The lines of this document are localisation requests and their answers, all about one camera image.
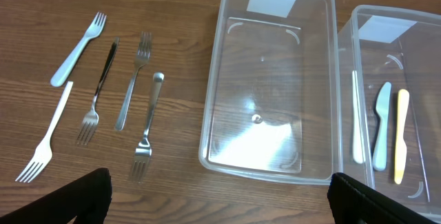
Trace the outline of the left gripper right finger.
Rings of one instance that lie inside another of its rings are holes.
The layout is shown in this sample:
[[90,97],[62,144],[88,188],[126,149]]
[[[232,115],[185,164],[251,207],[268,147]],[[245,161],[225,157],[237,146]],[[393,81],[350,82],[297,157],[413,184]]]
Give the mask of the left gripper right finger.
[[342,172],[332,175],[327,198],[336,224],[435,224]]

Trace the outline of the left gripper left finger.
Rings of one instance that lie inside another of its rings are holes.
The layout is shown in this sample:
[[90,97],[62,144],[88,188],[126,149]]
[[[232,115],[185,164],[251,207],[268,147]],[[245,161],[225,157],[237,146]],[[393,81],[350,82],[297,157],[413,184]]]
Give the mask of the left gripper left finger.
[[104,223],[112,201],[107,168],[89,174],[1,217],[2,223]]

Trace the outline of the yellow plastic knife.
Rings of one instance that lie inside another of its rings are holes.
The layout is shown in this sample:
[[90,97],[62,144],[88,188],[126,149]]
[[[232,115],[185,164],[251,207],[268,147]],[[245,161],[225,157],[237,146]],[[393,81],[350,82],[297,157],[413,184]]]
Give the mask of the yellow plastic knife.
[[394,182],[401,184],[407,159],[407,145],[404,141],[404,127],[406,123],[407,110],[409,107],[409,92],[401,89],[398,92],[397,119],[396,119],[396,147],[394,159]]

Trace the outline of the white plastic knife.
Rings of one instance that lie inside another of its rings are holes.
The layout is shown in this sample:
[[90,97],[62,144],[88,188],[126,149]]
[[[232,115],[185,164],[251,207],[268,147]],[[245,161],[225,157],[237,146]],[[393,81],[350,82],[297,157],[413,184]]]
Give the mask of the white plastic knife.
[[352,156],[357,164],[363,164],[365,161],[362,151],[362,141],[360,133],[360,117],[358,106],[358,88],[357,88],[357,72],[351,73],[352,77],[352,107],[353,107],[353,139],[352,139]]

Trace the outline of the light blue plastic knife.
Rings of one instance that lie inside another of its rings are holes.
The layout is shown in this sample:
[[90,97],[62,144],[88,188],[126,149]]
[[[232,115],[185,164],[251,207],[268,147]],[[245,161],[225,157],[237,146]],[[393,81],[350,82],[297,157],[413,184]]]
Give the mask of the light blue plastic knife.
[[379,118],[379,123],[372,162],[373,168],[377,171],[383,171],[387,166],[387,130],[391,88],[392,84],[385,82],[376,99],[375,110]]

